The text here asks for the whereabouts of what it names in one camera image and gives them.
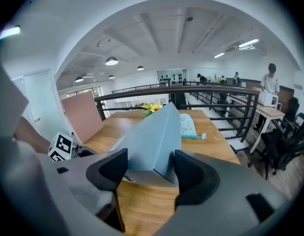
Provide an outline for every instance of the wooden tabletop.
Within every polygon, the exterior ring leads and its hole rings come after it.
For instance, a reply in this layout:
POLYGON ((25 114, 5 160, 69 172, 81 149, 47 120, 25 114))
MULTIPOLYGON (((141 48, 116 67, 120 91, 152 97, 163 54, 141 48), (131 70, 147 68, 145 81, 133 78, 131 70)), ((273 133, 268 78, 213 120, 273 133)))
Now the wooden tabletop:
MULTIPOLYGON (((201 110, 179 110, 189 114, 197 135, 206 133, 204 140, 182 139, 182 149, 240 164, 220 131, 201 110)), ((144 119, 145 111, 116 112, 104 120, 104 128, 84 145, 98 153, 106 152, 132 125, 144 119)), ((122 181, 118 200, 127 235, 153 235, 174 213, 178 188, 150 187, 122 181)))
MULTIPOLYGON (((230 97, 231 100, 237 101, 234 98, 247 102, 247 97, 245 97, 245 96, 232 95, 232 97, 230 97)), ((285 116, 285 113, 279 111, 278 109, 273 108, 273 107, 265 107, 259 103, 257 104, 256 112, 265 117, 271 117, 271 118, 281 118, 281 117, 285 116)))

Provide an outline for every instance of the ceiling light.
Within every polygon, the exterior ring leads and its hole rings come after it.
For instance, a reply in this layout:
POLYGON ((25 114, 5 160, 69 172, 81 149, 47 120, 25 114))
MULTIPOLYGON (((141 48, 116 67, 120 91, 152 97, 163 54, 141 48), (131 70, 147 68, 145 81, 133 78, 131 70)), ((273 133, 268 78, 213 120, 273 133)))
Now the ceiling light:
POLYGON ((80 81, 83 81, 83 78, 81 76, 78 76, 76 79, 75 79, 75 82, 80 82, 80 81))
POLYGON ((105 61, 105 65, 116 65, 118 60, 115 57, 108 57, 105 61))
POLYGON ((0 39, 4 38, 4 37, 8 37, 11 35, 15 35, 15 34, 19 34, 20 33, 20 27, 16 26, 10 29, 5 29, 0 33, 0 39))
POLYGON ((259 39, 254 39, 254 40, 251 40, 249 42, 246 42, 244 44, 239 45, 239 48, 244 47, 246 45, 251 45, 251 44, 254 44, 254 43, 257 43, 257 42, 259 42, 259 39))
POLYGON ((214 56, 214 58, 221 57, 221 56, 223 56, 224 54, 225 54, 225 53, 220 53, 220 54, 218 54, 218 55, 214 56))

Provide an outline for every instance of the microwave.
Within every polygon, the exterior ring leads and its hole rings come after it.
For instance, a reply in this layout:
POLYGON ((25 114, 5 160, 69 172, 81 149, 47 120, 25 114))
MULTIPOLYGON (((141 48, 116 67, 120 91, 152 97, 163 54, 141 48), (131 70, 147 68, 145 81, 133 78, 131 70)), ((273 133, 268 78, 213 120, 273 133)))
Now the microwave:
POLYGON ((278 104, 278 96, 267 91, 261 91, 258 97, 258 103, 265 107, 276 108, 278 104))

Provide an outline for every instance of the metal railing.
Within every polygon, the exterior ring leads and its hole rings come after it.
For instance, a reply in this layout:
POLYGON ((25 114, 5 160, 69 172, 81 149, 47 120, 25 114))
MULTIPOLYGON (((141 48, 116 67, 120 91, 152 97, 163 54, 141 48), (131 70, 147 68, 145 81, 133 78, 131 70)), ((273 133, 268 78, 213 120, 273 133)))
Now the metal railing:
MULTIPOLYGON (((170 101, 175 102, 175 106, 177 109, 190 109, 190 108, 209 108, 217 110, 218 108, 221 108, 223 112, 229 112, 227 108, 236 108, 240 110, 240 113, 243 114, 243 116, 221 116, 218 118, 209 118, 210 120, 240 120, 239 126, 233 126, 232 128, 220 128, 220 131, 230 131, 230 130, 236 130, 236 135, 231 137, 226 137, 225 139, 233 139, 233 138, 241 138, 241 142, 244 141, 246 138, 246 135, 248 133, 248 130, 251 126, 251 123, 253 121, 257 102, 258 102, 258 96, 259 92, 246 89, 246 88, 238 88, 238 87, 230 87, 230 86, 221 86, 221 85, 201 85, 201 86, 174 86, 174 87, 157 87, 157 88, 148 88, 148 89, 136 89, 136 90, 130 90, 130 91, 124 91, 124 92, 116 92, 112 94, 108 94, 105 96, 97 97, 95 98, 95 102, 101 102, 104 100, 112 100, 112 99, 119 99, 119 98, 125 98, 125 97, 133 97, 133 96, 142 96, 142 95, 152 95, 152 94, 166 94, 168 93, 170 97, 170 101), (184 98, 184 93, 190 93, 193 96, 196 97, 197 100, 200 100, 203 104, 182 104, 181 101, 177 101, 179 98, 184 98), (226 101, 226 97, 232 97, 232 95, 247 95, 247 102, 243 101, 243 105, 241 104, 230 104, 226 101)), ((103 109, 101 104, 97 105, 98 112, 102 118, 102 120, 105 120, 105 114, 104 111, 112 111, 112 110, 136 110, 136 109, 143 109, 142 107, 121 107, 121 108, 108 108, 103 109)))
POLYGON ((151 89, 151 88, 158 88, 158 87, 166 87, 166 84, 151 84, 151 85, 144 85, 144 86, 137 86, 132 88, 123 88, 119 90, 114 90, 112 93, 118 93, 118 92, 128 92, 133 91, 137 89, 151 89))

